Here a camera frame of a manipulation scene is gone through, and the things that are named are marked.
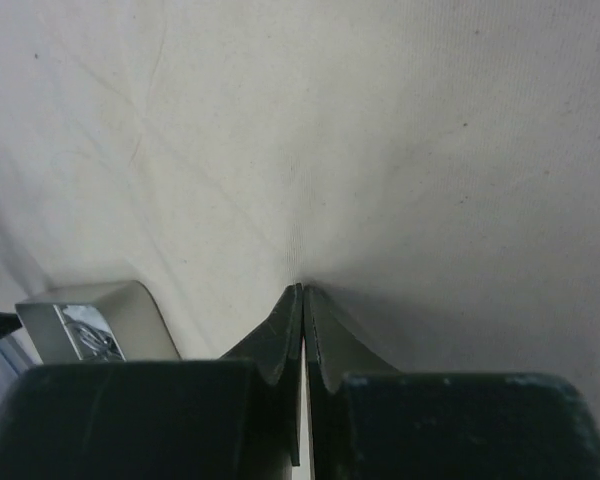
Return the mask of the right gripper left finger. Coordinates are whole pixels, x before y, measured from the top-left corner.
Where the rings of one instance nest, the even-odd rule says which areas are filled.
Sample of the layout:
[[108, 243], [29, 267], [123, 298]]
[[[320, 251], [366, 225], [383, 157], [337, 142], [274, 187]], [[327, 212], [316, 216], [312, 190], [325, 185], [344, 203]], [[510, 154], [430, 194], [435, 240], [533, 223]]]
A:
[[0, 403], [0, 479], [287, 479], [300, 285], [222, 357], [33, 368]]

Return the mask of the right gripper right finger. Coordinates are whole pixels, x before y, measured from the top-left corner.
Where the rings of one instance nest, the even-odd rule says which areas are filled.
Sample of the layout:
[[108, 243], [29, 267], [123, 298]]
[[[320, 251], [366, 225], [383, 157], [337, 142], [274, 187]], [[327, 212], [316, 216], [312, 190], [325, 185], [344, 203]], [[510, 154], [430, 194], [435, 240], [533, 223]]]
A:
[[600, 432], [580, 393], [537, 373], [403, 373], [303, 292], [315, 479], [600, 479]]

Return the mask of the metal instrument tray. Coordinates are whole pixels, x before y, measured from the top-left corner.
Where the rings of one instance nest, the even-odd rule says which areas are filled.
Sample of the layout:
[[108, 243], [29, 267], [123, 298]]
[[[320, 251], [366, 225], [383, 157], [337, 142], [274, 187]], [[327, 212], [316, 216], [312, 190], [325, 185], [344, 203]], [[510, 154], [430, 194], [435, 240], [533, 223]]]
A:
[[156, 301], [139, 281], [62, 287], [15, 310], [44, 364], [180, 358]]

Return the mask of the beige cloth mat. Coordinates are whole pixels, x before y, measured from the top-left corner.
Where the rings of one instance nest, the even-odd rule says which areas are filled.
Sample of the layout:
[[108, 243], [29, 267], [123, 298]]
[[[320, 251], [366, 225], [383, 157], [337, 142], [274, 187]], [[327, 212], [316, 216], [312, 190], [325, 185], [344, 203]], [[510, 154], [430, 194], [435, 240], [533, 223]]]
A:
[[0, 306], [129, 276], [187, 356], [314, 280], [600, 382], [600, 1], [0, 1]]

